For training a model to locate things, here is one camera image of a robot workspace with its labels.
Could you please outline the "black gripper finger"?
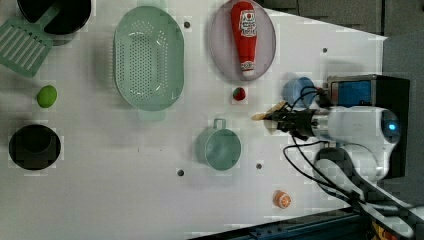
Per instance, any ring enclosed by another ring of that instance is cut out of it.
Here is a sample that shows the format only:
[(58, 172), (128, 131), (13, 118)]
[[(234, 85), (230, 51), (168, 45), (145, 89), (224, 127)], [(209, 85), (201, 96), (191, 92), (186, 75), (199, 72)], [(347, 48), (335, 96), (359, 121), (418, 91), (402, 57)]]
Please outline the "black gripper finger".
[(282, 121), (284, 119), (284, 114), (282, 112), (273, 112), (266, 114), (264, 119), (271, 121)]

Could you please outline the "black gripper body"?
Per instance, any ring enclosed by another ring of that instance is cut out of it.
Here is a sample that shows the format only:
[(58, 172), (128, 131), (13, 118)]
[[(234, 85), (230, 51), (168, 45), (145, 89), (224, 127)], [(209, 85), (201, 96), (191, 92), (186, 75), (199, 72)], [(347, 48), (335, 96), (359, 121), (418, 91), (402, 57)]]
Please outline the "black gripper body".
[(277, 124), (277, 129), (300, 140), (307, 140), (309, 137), (314, 137), (311, 124), (313, 115), (313, 110), (287, 113), (285, 118)]

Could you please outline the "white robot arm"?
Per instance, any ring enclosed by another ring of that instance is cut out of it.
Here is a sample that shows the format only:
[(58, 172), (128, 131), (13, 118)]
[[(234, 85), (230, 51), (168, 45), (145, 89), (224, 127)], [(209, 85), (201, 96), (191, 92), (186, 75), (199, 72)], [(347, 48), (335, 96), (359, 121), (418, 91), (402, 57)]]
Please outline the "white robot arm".
[(388, 109), (370, 106), (293, 111), (284, 106), (264, 114), (277, 129), (327, 146), (309, 161), (316, 182), (326, 193), (368, 214), (402, 240), (418, 240), (423, 208), (405, 203), (377, 185), (401, 138), (400, 123)]

